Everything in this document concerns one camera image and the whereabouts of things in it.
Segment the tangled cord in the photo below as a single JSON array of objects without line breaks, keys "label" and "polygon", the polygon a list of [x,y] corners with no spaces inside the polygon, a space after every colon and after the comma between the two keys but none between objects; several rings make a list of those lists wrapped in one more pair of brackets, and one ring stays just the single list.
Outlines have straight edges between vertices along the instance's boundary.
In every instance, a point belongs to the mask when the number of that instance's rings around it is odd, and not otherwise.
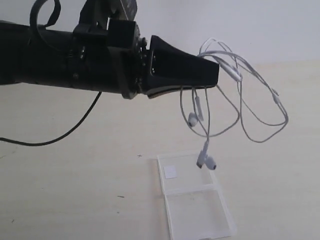
[{"label": "tangled cord", "polygon": [[[211,46],[211,44],[213,43],[217,43],[223,50],[208,50],[208,48]],[[235,62],[235,66],[234,65],[230,65],[229,63],[227,63],[224,59],[222,59],[221,57],[217,56],[217,55],[225,55],[225,56],[229,56],[234,62]],[[237,86],[237,92],[239,94],[239,109],[231,102],[231,100],[226,96],[226,94],[223,92],[223,90],[221,89],[221,87],[219,85],[217,85],[217,89],[221,92],[221,94],[223,95],[223,97],[232,105],[232,107],[235,109],[235,111],[237,112],[237,118],[234,121],[234,123],[232,123],[230,126],[228,126],[227,128],[225,128],[224,130],[215,133],[215,134],[210,134],[210,108],[209,108],[209,100],[208,100],[208,93],[207,93],[207,88],[205,88],[205,98],[206,98],[206,103],[207,103],[207,110],[208,110],[208,128],[205,129],[204,125],[202,124],[202,121],[200,121],[198,114],[195,114],[198,122],[200,123],[205,135],[198,133],[197,131],[195,131],[192,126],[189,125],[188,120],[186,118],[185,115],[185,111],[184,111],[184,107],[183,107],[183,87],[181,88],[180,91],[180,108],[181,108],[181,113],[183,116],[183,119],[185,121],[185,123],[187,124],[187,126],[197,135],[201,136],[201,137],[205,137],[207,138],[207,141],[209,142],[209,138],[212,137],[217,137],[223,133],[225,133],[226,131],[228,131],[229,129],[233,128],[238,121],[240,120],[241,123],[241,127],[244,131],[244,134],[248,137],[248,139],[252,142],[255,143],[265,143],[266,141],[268,141],[269,139],[271,139],[272,137],[274,137],[276,134],[278,134],[279,132],[281,132],[286,125],[289,122],[289,116],[288,113],[285,109],[285,107],[283,106],[283,104],[281,103],[280,99],[279,99],[279,94],[277,93],[277,91],[275,91],[273,88],[270,87],[270,85],[264,80],[264,78],[241,56],[239,56],[238,54],[235,54],[231,48],[225,44],[222,41],[218,41],[214,38],[209,38],[207,41],[205,41],[202,46],[199,49],[199,54],[198,57],[200,58],[204,58],[204,57],[211,57],[213,58],[215,61],[217,61],[220,66],[223,67],[223,69],[227,72],[227,74],[229,74],[229,76],[234,79],[236,81],[236,86]],[[247,71],[248,73],[250,73],[251,75],[253,75],[256,79],[258,79],[271,93],[272,98],[274,103],[277,105],[277,107],[279,108],[279,110],[281,111],[281,113],[284,116],[284,121],[281,123],[267,123],[263,120],[261,120],[253,111],[252,109],[249,107],[249,105],[245,102],[245,100],[243,99],[243,76],[239,71],[239,68]],[[195,103],[195,95],[197,95],[197,90],[196,89],[192,89],[191,91],[191,96],[192,96],[192,104],[193,104],[193,110],[194,113],[196,113],[196,103]],[[274,132],[273,134],[271,134],[269,137],[263,139],[263,140],[255,140],[253,139],[247,132],[245,124],[244,124],[244,118],[243,118],[243,105],[245,105],[245,107],[252,113],[252,115],[262,124],[270,126],[270,127],[276,127],[276,126],[281,126],[280,129],[278,129],[276,132]]]}]

